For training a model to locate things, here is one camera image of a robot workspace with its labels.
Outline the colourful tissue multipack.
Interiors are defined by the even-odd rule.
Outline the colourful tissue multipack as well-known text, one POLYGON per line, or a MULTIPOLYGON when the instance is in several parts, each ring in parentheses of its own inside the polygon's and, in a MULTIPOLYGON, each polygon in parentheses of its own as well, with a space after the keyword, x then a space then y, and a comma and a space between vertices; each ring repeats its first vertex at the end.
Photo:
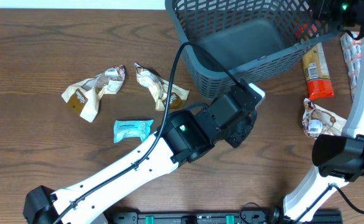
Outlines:
POLYGON ((340 38, 340 43, 343 50, 343 57, 347 66, 348 77, 350 81, 351 96, 354 100, 355 92, 358 85, 358 77, 361 69, 361 40, 355 40, 354 37, 358 35, 358 32, 352 33, 353 37, 348 34, 343 34, 340 38))

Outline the dark grey plastic basket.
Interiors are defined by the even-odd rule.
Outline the dark grey plastic basket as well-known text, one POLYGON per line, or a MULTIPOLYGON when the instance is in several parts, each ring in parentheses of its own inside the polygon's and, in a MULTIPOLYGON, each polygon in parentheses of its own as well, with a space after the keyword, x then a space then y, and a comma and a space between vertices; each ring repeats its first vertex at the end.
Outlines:
POLYGON ((256 83, 290 69, 319 42, 339 34, 337 22, 312 17, 302 0, 166 0, 183 60, 200 94, 212 100, 237 80, 256 83), (210 53, 221 67, 207 56, 210 53))

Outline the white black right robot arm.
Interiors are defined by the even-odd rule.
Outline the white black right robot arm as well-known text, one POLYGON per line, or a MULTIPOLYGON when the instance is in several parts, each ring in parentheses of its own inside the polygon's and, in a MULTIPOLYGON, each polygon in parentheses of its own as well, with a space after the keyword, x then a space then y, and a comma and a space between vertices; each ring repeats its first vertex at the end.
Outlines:
POLYGON ((361 70, 352 110, 340 136, 321 134, 312 149, 309 173, 291 193, 282 208, 275 208, 270 223, 311 223, 317 210, 342 187, 364 177, 364 1, 310 1, 313 17, 337 22, 339 30, 350 34, 349 27, 359 26, 354 38, 361 41, 361 70))

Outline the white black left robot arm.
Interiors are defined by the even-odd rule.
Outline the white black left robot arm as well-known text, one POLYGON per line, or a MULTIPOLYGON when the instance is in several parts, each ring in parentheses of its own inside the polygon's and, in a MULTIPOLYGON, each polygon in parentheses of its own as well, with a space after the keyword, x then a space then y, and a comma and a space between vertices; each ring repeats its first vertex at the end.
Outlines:
POLYGON ((250 134, 263 99, 226 93, 197 114, 175 111, 141 145, 99 173, 64 189, 31 190, 22 214, 27 223, 93 223, 142 185, 200 159, 216 142, 237 148, 250 134))

